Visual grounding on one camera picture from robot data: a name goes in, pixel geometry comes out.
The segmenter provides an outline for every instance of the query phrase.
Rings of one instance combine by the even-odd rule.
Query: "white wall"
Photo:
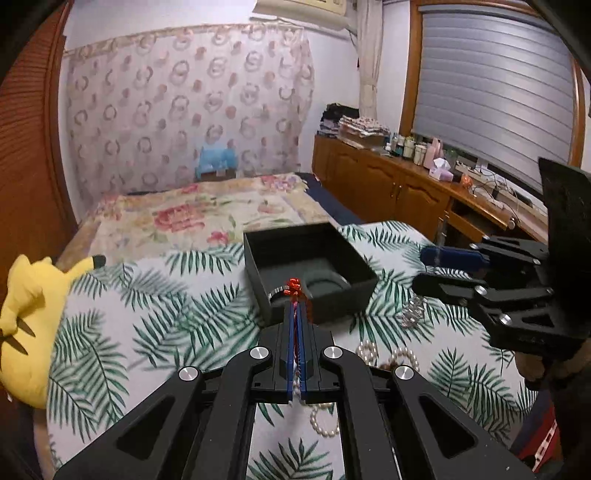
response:
[[[583,83],[585,85],[585,147],[583,150],[583,162],[581,163],[581,169],[591,173],[591,118],[587,115],[589,112],[589,81],[587,77],[583,75]]]
[[[384,5],[384,37],[378,77],[378,120],[392,133],[398,132],[406,71],[410,2]]]
[[[255,0],[76,0],[64,31],[67,37],[66,49],[165,27],[245,23],[249,21],[254,4]],[[311,170],[314,135],[326,104],[338,102],[357,107],[359,102],[357,52],[348,34],[345,31],[336,35],[308,31],[307,35],[316,71],[316,85],[312,106],[300,135],[300,162],[303,171]],[[67,65],[63,65],[60,75],[61,157],[74,214],[76,219],[81,220],[84,211],[74,175],[65,122],[66,67]]]

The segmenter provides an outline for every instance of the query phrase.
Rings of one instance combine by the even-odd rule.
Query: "floral blanket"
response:
[[[103,199],[60,257],[68,270],[88,255],[109,265],[242,242],[246,230],[332,221],[296,174],[207,181],[163,193]]]

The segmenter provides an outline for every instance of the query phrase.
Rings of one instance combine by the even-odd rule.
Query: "wooden window frame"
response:
[[[421,74],[423,54],[423,14],[418,10],[423,5],[481,5],[484,7],[506,8],[514,12],[540,17],[529,5],[511,0],[410,0],[410,38],[408,42],[408,66],[404,102],[398,131],[405,137],[411,134],[417,108],[418,81]],[[585,141],[585,93],[583,75],[578,62],[572,57],[573,65],[573,132],[570,141],[569,165],[581,167]]]

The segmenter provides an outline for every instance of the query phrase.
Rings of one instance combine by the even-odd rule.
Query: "tissue box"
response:
[[[443,170],[442,168],[435,168],[433,167],[429,170],[429,176],[433,177],[435,180],[438,181],[452,181],[453,180],[453,173],[447,170]]]
[[[450,172],[449,163],[445,158],[434,160],[434,166],[429,169],[429,176],[437,181],[452,181],[453,173]]]

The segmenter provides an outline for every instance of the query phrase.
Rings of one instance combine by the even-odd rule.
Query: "red object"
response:
[[[556,415],[552,405],[544,415],[542,424],[538,427],[530,442],[519,453],[518,458],[523,460],[529,456],[536,457],[534,473],[540,470],[548,460],[554,456],[554,451],[560,438],[558,427],[555,425]]]
[[[312,319],[312,303],[301,290],[301,283],[299,278],[290,278],[287,282],[287,288],[283,291],[285,295],[291,296],[291,301],[296,304],[298,301],[303,301],[306,304],[306,315],[308,323],[314,323]]]

